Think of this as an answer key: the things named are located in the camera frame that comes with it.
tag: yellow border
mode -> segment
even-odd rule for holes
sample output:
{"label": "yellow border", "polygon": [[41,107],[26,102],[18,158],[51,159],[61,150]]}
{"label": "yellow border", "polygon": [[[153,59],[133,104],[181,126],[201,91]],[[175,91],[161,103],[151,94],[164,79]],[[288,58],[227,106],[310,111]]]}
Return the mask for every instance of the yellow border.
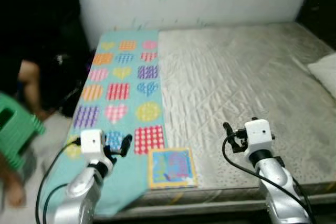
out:
{"label": "yellow border", "polygon": [[192,173],[194,175],[194,180],[195,180],[195,185],[198,185],[197,181],[197,175],[196,175],[196,169],[195,169],[195,164],[194,164],[194,158],[192,155],[192,151],[190,148],[167,148],[167,149],[151,149],[148,152],[148,175],[149,175],[149,186],[151,189],[160,189],[160,188],[167,188],[167,187],[187,187],[188,183],[187,182],[166,182],[166,183],[154,183],[153,179],[153,153],[154,152],[171,152],[171,151],[188,151],[189,152],[189,157],[190,157],[190,163],[191,163],[191,169]]}

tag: pink heart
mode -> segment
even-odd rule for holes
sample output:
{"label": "pink heart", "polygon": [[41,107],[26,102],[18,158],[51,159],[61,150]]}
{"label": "pink heart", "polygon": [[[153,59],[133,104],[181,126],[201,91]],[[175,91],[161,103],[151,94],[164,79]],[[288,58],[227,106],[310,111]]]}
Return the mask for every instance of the pink heart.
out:
{"label": "pink heart", "polygon": [[155,47],[157,47],[157,42],[156,41],[147,40],[144,43],[142,43],[142,47],[144,49],[154,49]]}
{"label": "pink heart", "polygon": [[107,78],[109,71],[106,68],[91,69],[89,77],[92,81],[102,81]]}
{"label": "pink heart", "polygon": [[127,113],[128,108],[124,104],[109,105],[105,109],[105,115],[112,124],[116,124]]}

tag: green plastic stool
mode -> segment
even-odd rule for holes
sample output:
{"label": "green plastic stool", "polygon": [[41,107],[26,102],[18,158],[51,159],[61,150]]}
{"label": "green plastic stool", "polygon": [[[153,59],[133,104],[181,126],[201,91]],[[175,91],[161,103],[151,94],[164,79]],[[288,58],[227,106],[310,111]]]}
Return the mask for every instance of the green plastic stool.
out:
{"label": "green plastic stool", "polygon": [[0,152],[7,158],[9,165],[20,169],[24,160],[19,151],[36,133],[45,131],[41,121],[28,113],[15,100],[0,92]]}

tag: black cable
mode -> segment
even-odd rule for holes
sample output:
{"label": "black cable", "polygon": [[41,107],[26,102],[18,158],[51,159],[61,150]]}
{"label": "black cable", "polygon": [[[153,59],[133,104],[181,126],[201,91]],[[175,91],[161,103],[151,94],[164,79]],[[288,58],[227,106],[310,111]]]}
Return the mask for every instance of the black cable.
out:
{"label": "black cable", "polygon": [[225,153],[225,145],[228,141],[228,139],[230,139],[231,137],[235,136],[235,134],[231,134],[229,136],[227,136],[225,139],[224,139],[224,142],[223,142],[223,145],[222,145],[222,153],[223,153],[223,156],[224,158],[226,159],[226,161],[228,161],[229,164],[233,165],[234,167],[248,173],[248,174],[251,174],[259,179],[262,179],[264,181],[266,181],[267,183],[270,183],[271,185],[275,186],[276,188],[278,188],[280,191],[282,191],[283,193],[285,193],[286,195],[288,195],[289,197],[291,197],[293,200],[295,200],[308,214],[310,220],[312,221],[312,224],[317,224],[316,220],[315,220],[315,217],[314,215],[312,214],[312,212],[299,200],[297,199],[293,194],[291,194],[289,191],[287,191],[286,189],[282,188],[281,186],[279,186],[278,184],[274,183],[273,181],[269,180],[268,178],[265,178],[264,176],[261,176],[255,172],[253,172],[252,170],[249,170],[249,169],[246,169],[236,163],[234,163],[233,161],[231,161],[227,156],[226,156],[226,153]]}
{"label": "black cable", "polygon": [[76,139],[75,141],[68,143],[67,145],[65,145],[56,155],[54,161],[52,162],[52,164],[50,165],[49,169],[46,171],[45,175],[42,178],[40,187],[38,188],[38,193],[37,193],[37,197],[36,197],[36,204],[35,204],[35,221],[37,224],[41,224],[40,222],[40,216],[39,216],[39,212],[38,212],[38,207],[40,204],[40,198],[41,198],[41,192],[42,192],[42,187],[43,184],[45,182],[45,180],[47,179],[51,169],[53,168],[54,164],[56,163],[57,159],[59,158],[59,156],[62,154],[62,152],[68,148],[70,145],[72,144],[76,144],[76,145],[80,145],[80,138]]}
{"label": "black cable", "polygon": [[296,186],[298,187],[298,189],[299,189],[300,193],[302,194],[302,196],[304,197],[304,200],[305,200],[305,202],[306,202],[306,205],[307,205],[307,207],[308,207],[308,210],[309,210],[311,213],[313,213],[313,210],[312,210],[311,205],[310,205],[310,201],[309,201],[308,196],[307,196],[307,194],[305,193],[304,189],[302,188],[302,186],[299,184],[299,182],[298,182],[294,177],[293,177],[293,181],[294,181],[294,183],[296,184]]}
{"label": "black cable", "polygon": [[44,203],[44,207],[43,207],[43,224],[47,224],[47,210],[48,210],[48,204],[49,204],[49,201],[51,199],[51,197],[53,196],[53,194],[58,190],[58,189],[61,189],[62,187],[65,187],[67,186],[68,184],[62,184],[56,188],[54,188],[50,194],[48,195],[47,197],[47,200],[46,202]]}

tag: mattress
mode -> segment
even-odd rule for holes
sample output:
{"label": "mattress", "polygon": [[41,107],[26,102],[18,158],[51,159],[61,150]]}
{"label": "mattress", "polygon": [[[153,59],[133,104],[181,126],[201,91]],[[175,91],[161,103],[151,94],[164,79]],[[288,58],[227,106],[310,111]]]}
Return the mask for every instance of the mattress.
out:
{"label": "mattress", "polygon": [[[149,191],[115,218],[186,213],[204,203],[212,211],[264,207],[258,179],[221,151],[223,122],[237,129],[253,116],[270,122],[274,153],[312,200],[334,201],[336,104],[306,68],[331,51],[296,23],[160,32],[168,144],[191,148],[199,187]],[[227,153],[252,168],[243,154]]]}

